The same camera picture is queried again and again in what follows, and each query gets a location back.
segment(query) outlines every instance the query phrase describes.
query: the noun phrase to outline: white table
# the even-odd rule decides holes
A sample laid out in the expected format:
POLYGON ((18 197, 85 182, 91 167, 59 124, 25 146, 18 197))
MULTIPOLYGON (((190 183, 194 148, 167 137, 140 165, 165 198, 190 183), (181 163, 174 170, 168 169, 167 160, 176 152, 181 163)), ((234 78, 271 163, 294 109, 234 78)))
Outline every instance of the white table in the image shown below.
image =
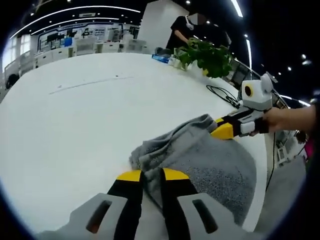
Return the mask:
MULTIPOLYGON (((32 70, 0 104, 0 177, 7 200, 33 232, 56 230, 70 213, 130 170, 131 151, 179 124, 233 107, 190 74, 136 53, 67 58, 32 70)), ((263 135, 237 139, 256 160, 256 188, 243 228, 253 231, 264 202, 263 135)))

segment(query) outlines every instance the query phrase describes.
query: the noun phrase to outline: person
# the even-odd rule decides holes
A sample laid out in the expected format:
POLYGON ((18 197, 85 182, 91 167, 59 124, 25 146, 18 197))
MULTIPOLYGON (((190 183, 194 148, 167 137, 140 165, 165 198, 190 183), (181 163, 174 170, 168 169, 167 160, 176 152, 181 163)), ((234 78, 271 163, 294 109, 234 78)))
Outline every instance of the person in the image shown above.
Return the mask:
POLYGON ((297 109, 273 107, 264 114, 263 119, 267 121, 271 133, 280 130, 299 130, 308 135, 313 135, 317 113, 319 112, 318 108, 317 104, 297 109))
POLYGON ((203 25, 206 21, 206 17, 199 13, 179 16, 171 26, 172 33, 166 48, 173 52, 175 48, 187 46, 189 38, 195 35, 197 25, 203 25))

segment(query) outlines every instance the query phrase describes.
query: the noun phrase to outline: ceiling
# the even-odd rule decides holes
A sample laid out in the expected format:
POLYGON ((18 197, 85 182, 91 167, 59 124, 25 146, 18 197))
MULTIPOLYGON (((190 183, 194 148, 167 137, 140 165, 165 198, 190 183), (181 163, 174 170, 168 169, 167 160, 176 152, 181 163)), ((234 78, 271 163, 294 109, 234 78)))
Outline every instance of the ceiling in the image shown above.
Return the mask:
MULTIPOLYGON (((46 17, 20 34, 29 34, 30 31, 32 33, 54 23, 72 20, 81 13, 100 13, 96 17, 119 18, 121 23, 132 21, 132 24, 140 25, 148 2, 153 1, 44 0, 39 8, 34 5, 25 12, 22 21, 18 21, 16 30, 56 11, 93 5, 117 6, 140 13, 112 8, 75 9, 46 17)), ((288 4, 288 1, 284 0, 237 0, 243 18, 238 16, 232 0, 190 0, 189 5, 186 0, 174 2, 192 13, 200 12, 209 18, 211 24, 203 26, 197 33, 199 38, 206 37, 207 40, 220 43, 222 33, 226 31, 232 40, 230 51, 237 59, 249 65, 248 47, 244 37, 244 34, 247 34, 251 43, 252 68, 259 74, 268 71, 274 75, 278 80, 275 88, 281 94, 308 101, 313 90, 320 89, 320 83, 315 79, 317 43, 313 33, 317 30, 316 1, 290 1, 288 4), (302 64, 305 61, 302 55, 311 61, 310 65, 302 64)))

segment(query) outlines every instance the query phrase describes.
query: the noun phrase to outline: white column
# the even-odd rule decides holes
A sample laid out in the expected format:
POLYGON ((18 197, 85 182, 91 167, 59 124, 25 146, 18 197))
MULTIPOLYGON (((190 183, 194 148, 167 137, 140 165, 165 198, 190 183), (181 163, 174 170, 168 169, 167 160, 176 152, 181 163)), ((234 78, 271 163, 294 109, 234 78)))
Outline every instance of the white column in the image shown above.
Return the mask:
POLYGON ((4 74, 2 72, 2 56, 0 56, 0 66, 1 66, 1 71, 0 71, 0 85, 1 85, 1 83, 4 82, 4 79, 3 79, 4 74))
POLYGON ((30 51, 32 54, 36 54, 38 52, 38 35, 31 35, 30 38, 30 51))
POLYGON ((189 12, 171 0, 158 0, 147 4, 137 39, 146 41, 151 52, 165 48, 171 35, 171 25, 179 16, 189 12))

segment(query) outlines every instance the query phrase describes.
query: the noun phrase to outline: human hand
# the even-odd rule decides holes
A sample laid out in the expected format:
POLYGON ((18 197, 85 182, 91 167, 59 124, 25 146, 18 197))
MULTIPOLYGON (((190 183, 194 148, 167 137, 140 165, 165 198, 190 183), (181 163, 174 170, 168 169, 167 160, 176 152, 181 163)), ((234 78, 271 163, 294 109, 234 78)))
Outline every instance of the human hand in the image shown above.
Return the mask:
MULTIPOLYGON (((262 119, 267 122, 269 126, 269 133, 274 133, 276 131, 283 129, 283 111, 277 107, 271 108, 267 111, 262 119)), ((259 132, 252 132, 250 136, 255 136, 259 132)))

